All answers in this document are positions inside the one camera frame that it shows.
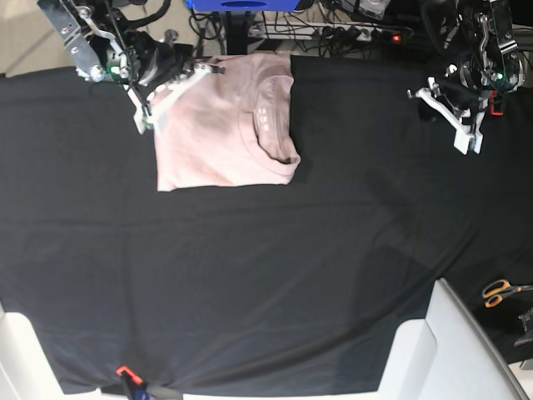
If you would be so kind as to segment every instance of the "orange scissors handle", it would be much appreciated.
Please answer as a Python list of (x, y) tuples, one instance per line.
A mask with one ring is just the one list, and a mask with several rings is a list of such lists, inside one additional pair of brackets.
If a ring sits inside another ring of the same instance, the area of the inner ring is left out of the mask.
[(485, 299), (485, 307), (493, 308), (503, 302), (509, 296), (518, 292), (525, 292), (533, 290), (532, 285), (514, 286), (506, 279), (499, 279), (494, 281), (485, 289), (483, 289), (483, 298)]
[(483, 289), (483, 298), (490, 298), (495, 294), (501, 293), (510, 287), (511, 284), (507, 279), (499, 279), (497, 281), (494, 281)]

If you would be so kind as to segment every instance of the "wire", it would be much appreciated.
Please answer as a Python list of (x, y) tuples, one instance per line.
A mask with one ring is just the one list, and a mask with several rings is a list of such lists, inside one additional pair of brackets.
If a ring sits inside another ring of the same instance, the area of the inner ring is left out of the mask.
[(264, 11), (261, 11), (261, 15), (263, 17), (263, 25), (265, 27), (265, 34), (266, 34), (266, 38), (267, 39), (270, 39), (270, 33), (268, 32), (268, 27), (267, 27), (267, 17), (265, 17), (265, 12)]
[(324, 7), (322, 6), (322, 2), (318, 3), (318, 10), (320, 11), (320, 14), (322, 15), (322, 18), (324, 19), (324, 22), (328, 22), (327, 21), (327, 15), (325, 14), (326, 11), (324, 10)]
[[(222, 20), (220, 19), (218, 12), (198, 13), (189, 7), (188, 10), (191, 14), (188, 19), (189, 27), (198, 36), (198, 44), (192, 51), (200, 52), (203, 49), (203, 43), (206, 40), (217, 40), (220, 54), (226, 55), (226, 44), (222, 37)], [(213, 31), (211, 36), (207, 34), (210, 25)]]
[[(222, 31), (222, 24), (219, 17), (213, 12), (209, 14), (198, 14), (192, 8), (189, 8), (189, 10), (191, 13), (189, 16), (189, 26), (191, 27), (192, 31), (204, 40), (216, 40)], [(197, 27), (194, 27), (194, 24), (192, 23), (193, 20), (197, 23)], [(205, 21), (207, 21), (206, 28), (209, 23), (213, 26), (214, 33), (212, 36), (207, 36), (205, 33), (201, 33), (198, 30), (200, 29), (198, 23), (203, 23)]]
[(129, 92), (131, 88), (135, 88), (136, 84), (136, 72), (135, 67), (133, 65), (132, 55), (127, 49), (126, 42), (124, 41), (124, 37), (122, 36), (122, 31), (118, 28), (117, 20), (115, 18), (115, 14), (113, 14), (113, 10), (111, 7), (111, 4), (109, 3), (109, 0), (103, 0), (104, 4), (106, 5), (107, 13), (109, 14), (109, 19), (111, 19), (111, 24), (113, 25), (113, 29), (115, 30), (115, 34), (117, 35), (118, 41), (120, 42), (120, 45), (122, 49), (124, 50), (124, 53), (126, 54), (127, 63), (129, 66), (129, 74), (128, 74), (128, 85), (126, 92)]
[[(147, 10), (147, 6), (146, 5), (142, 5), (142, 12), (144, 13), (144, 16), (147, 18), (148, 17), (148, 10)], [(147, 32), (150, 33), (150, 27), (148, 27), (147, 25)]]
[(170, 8), (170, 4), (171, 4), (171, 0), (163, 0), (163, 4), (161, 5), (161, 7), (157, 11), (155, 11), (152, 15), (150, 15), (149, 17), (137, 19), (135, 21), (129, 21), (128, 26), (131, 29), (138, 29), (141, 27), (145, 27), (149, 23), (154, 23), (158, 19), (161, 19), (165, 16), (168, 9)]
[[(300, 21), (301, 23), (303, 23), (304, 25), (302, 27), (295, 27), (294, 25), (292, 25), (290, 22), (288, 22), (286, 20), (286, 14), (289, 14), (291, 17), (297, 19), (298, 21)], [(286, 22), (287, 22), (287, 25), (289, 26), (288, 29), (285, 29), (285, 30), (282, 30), (280, 31), (277, 27), (277, 23), (278, 23), (278, 20), (279, 20), (279, 12), (276, 12), (276, 17), (275, 17), (275, 20), (274, 20), (274, 31), (276, 31), (276, 33), (292, 33), (292, 34), (295, 34), (295, 31), (298, 31), (298, 30), (302, 30), (302, 29), (305, 29), (305, 28), (313, 28), (315, 29), (315, 32), (317, 31), (317, 27), (313, 27), (312, 25), (310, 25), (308, 22), (305, 22), (304, 20), (300, 19), (299, 17), (297, 17), (296, 15), (293, 15), (292, 12), (284, 12), (283, 13), (283, 17), (285, 18)]]
[[(304, 26), (303, 27), (294, 27), (294, 25), (292, 25), (289, 20), (287, 19), (287, 14), (290, 16), (290, 17), (293, 17), (295, 18), (297, 21), (299, 21), (300, 23), (302, 23)], [(277, 12), (276, 13), (276, 23), (275, 23), (275, 26), (277, 25), (277, 19), (279, 17), (279, 13)], [(312, 28), (314, 29), (314, 33), (313, 34), (316, 34), (318, 36), (318, 33), (319, 33), (319, 29), (318, 27), (315, 27), (311, 24), (309, 24), (308, 22), (302, 20), (301, 18), (299, 18), (297, 15), (295, 15), (293, 12), (284, 12), (283, 13), (283, 18), (285, 19), (285, 22), (286, 24), (289, 26), (289, 29), (285, 32), (292, 32), (292, 34), (294, 35), (294, 40), (296, 42), (296, 45), (304, 52), (304, 53), (307, 53), (309, 52), (310, 50), (312, 49), (315, 49), (315, 48), (318, 48), (318, 55), (319, 57), (324, 57), (325, 55), (325, 52), (322, 53), (322, 48), (323, 48), (323, 43), (322, 43), (322, 37), (320, 38), (319, 40), (319, 43), (318, 43), (318, 46), (311, 46), (311, 47), (307, 47), (303, 42), (301, 41), (298, 41), (297, 40), (297, 33), (296, 33), (296, 30), (297, 29), (302, 29), (302, 28)]]

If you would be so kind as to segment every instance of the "cable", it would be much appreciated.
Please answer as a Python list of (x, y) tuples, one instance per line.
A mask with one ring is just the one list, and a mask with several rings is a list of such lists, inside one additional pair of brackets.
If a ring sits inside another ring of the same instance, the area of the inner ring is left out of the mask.
[(118, 38), (118, 41), (120, 42), (120, 45), (124, 49), (124, 53), (126, 54), (127, 63), (129, 66), (129, 74), (128, 74), (128, 85), (126, 92), (129, 92), (131, 88), (135, 88), (136, 82), (136, 72), (135, 72), (135, 66), (133, 65), (132, 55), (127, 50), (126, 42), (124, 41), (124, 37), (122, 36), (121, 30), (118, 28), (117, 20), (115, 18), (115, 14), (113, 14), (113, 10), (111, 7), (111, 4), (109, 3), (109, 0), (103, 0), (107, 13), (109, 14), (109, 19), (111, 19), (111, 24), (113, 25), (113, 29), (115, 30), (115, 34)]
[(329, 9), (333, 10), (333, 12), (335, 12), (336, 10), (339, 10), (339, 11), (342, 11), (343, 13), (345, 13), (348, 17), (353, 17), (354, 15), (356, 15), (356, 5), (355, 4), (351, 4), (350, 2), (348, 2), (347, 0), (344, 0), (350, 7), (353, 7), (353, 11), (350, 11), (350, 10), (346, 10), (343, 6), (342, 6), (342, 3), (339, 1), (339, 0), (321, 0), (321, 2), (326, 6), (328, 7)]
[[(279, 13), (277, 12), (276, 13), (276, 23), (275, 23), (275, 26), (277, 25), (277, 19), (279, 17), (278, 15)], [(300, 23), (303, 23), (303, 27), (294, 27), (287, 19), (286, 15), (289, 15), (293, 18), (295, 18), (297, 21), (299, 21)], [(286, 24), (290, 27), (289, 30), (285, 31), (285, 32), (292, 32), (292, 34), (294, 35), (294, 40), (296, 42), (296, 45), (304, 52), (304, 53), (307, 53), (308, 51), (314, 49), (314, 48), (318, 48), (318, 55), (319, 57), (324, 57), (325, 53), (322, 53), (322, 48), (323, 48), (323, 44), (322, 44), (322, 37), (319, 39), (319, 43), (318, 43), (318, 46), (311, 46), (311, 47), (307, 47), (305, 44), (303, 43), (300, 43), (300, 41), (297, 40), (297, 33), (296, 33), (296, 30), (297, 29), (302, 29), (302, 28), (312, 28), (314, 29), (314, 33), (313, 34), (318, 34), (319, 33), (319, 29), (318, 27), (314, 27), (312, 26), (311, 24), (309, 24), (308, 22), (302, 20), (301, 18), (299, 18), (298, 16), (294, 15), (293, 12), (284, 12), (283, 13), (283, 17), (285, 19), (285, 22)]]
[(432, 7), (440, 6), (439, 3), (435, 3), (432, 0), (423, 0), (420, 8), (420, 14), (424, 28), (428, 38), (430, 39), (433, 48), (443, 57), (450, 59), (451, 55), (448, 52), (447, 48), (444, 48), (444, 45), (440, 42), (439, 35), (436, 30), (433, 28), (433, 24), (430, 19), (430, 10)]
[(145, 27), (149, 23), (154, 23), (158, 19), (161, 19), (162, 17), (164, 17), (168, 9), (170, 8), (170, 4), (171, 4), (171, 0), (163, 0), (163, 4), (161, 5), (161, 7), (156, 12), (154, 12), (152, 15), (150, 15), (149, 17), (138, 19), (138, 20), (129, 21), (128, 26), (131, 29), (138, 29), (141, 27)]
[[(226, 55), (226, 44), (222, 37), (222, 20), (218, 15), (218, 12), (210, 13), (198, 13), (194, 9), (189, 8), (188, 22), (191, 30), (198, 36), (198, 44), (193, 48), (193, 52), (197, 52), (203, 47), (204, 41), (217, 40), (218, 46), (220, 48), (220, 54)], [(207, 35), (209, 26), (212, 26), (213, 34), (211, 36)]]
[[(286, 20), (286, 15), (285, 14), (289, 14), (291, 17), (297, 19), (299, 22), (303, 23), (304, 26), (303, 27), (294, 27), (294, 25), (292, 25), (290, 22), (288, 22)], [(295, 31), (298, 31), (298, 30), (301, 30), (301, 29), (305, 29), (305, 28), (313, 28), (313, 29), (315, 29), (315, 31), (317, 30), (317, 27), (313, 27), (308, 22), (305, 22), (304, 20), (302, 20), (301, 18), (297, 17), (296, 15), (293, 15), (292, 12), (284, 12), (283, 13), (283, 17), (285, 18), (285, 20), (287, 22), (287, 25), (289, 25), (289, 28), (284, 30), (284, 31), (280, 31), (278, 29), (277, 23), (278, 23), (278, 20), (279, 20), (279, 12), (276, 12), (276, 17), (275, 17), (275, 20), (274, 20), (274, 30), (276, 31), (276, 33), (292, 33), (292, 34), (295, 34)]]
[(266, 34), (266, 38), (270, 40), (270, 33), (268, 32), (268, 27), (267, 27), (267, 17), (265, 17), (265, 12), (264, 11), (261, 11), (261, 15), (263, 17), (263, 25), (265, 27), (265, 34)]
[[(148, 17), (148, 10), (147, 10), (147, 6), (145, 6), (144, 4), (142, 5), (142, 12), (144, 13), (145, 17), (147, 18)], [(148, 27), (148, 25), (147, 25), (147, 33), (150, 34), (150, 27)]]

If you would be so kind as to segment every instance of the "pink t-shirt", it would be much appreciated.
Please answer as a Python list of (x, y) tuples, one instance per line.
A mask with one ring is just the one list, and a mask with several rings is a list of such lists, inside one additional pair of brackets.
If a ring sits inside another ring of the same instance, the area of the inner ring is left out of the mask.
[(155, 123), (157, 190), (288, 184), (300, 162), (289, 136), (290, 59), (252, 54), (210, 63), (225, 72), (204, 77)]

